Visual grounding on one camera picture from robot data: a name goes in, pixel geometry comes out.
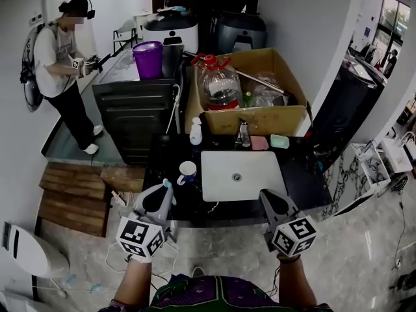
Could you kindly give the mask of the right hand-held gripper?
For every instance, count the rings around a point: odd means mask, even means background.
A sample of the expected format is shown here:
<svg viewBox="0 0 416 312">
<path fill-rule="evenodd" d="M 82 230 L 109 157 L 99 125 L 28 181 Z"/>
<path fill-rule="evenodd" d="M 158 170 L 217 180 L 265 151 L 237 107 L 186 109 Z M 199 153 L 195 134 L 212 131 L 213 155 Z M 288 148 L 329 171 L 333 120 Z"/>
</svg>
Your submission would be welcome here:
<svg viewBox="0 0 416 312">
<path fill-rule="evenodd" d="M 259 199 L 268 222 L 272 222 L 274 216 L 291 216 L 298 210 L 290 197 L 275 190 L 262 189 Z M 285 257 L 294 257 L 310 249 L 316 237 L 316 222 L 307 215 L 278 225 L 269 240 L 269 245 Z"/>
</svg>

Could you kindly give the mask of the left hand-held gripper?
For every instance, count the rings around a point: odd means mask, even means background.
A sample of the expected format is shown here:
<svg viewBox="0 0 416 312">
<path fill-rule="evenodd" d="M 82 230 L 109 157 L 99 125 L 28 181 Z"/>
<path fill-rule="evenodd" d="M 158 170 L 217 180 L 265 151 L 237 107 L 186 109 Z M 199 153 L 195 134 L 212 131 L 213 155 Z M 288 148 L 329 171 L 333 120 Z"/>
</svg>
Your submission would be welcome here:
<svg viewBox="0 0 416 312">
<path fill-rule="evenodd" d="M 167 215 L 170 211 L 174 190 L 166 189 L 158 184 L 141 192 L 134 202 L 135 209 L 159 209 L 163 202 L 163 211 Z M 121 249 L 133 259 L 152 259 L 156 251 L 166 241 L 168 225 L 166 222 L 154 218 L 140 216 L 132 211 L 128 216 L 122 216 L 116 233 L 116 242 Z"/>
</svg>

